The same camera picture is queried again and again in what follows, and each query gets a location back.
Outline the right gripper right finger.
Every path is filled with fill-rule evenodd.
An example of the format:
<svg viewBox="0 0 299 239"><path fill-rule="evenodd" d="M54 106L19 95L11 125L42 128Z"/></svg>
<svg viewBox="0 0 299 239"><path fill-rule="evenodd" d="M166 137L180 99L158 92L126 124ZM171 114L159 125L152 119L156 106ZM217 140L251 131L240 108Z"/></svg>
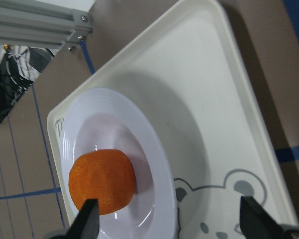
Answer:
<svg viewBox="0 0 299 239"><path fill-rule="evenodd" d="M299 239L299 227L278 224L251 196L240 199L240 229L247 239Z"/></svg>

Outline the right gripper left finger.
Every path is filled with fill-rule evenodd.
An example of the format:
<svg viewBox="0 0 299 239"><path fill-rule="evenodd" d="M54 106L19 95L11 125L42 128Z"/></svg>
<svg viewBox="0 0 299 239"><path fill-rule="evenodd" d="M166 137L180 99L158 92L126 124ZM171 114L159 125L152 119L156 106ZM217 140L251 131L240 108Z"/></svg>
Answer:
<svg viewBox="0 0 299 239"><path fill-rule="evenodd" d="M99 206L97 199L88 199L67 231L54 231L47 239L97 239L100 232Z"/></svg>

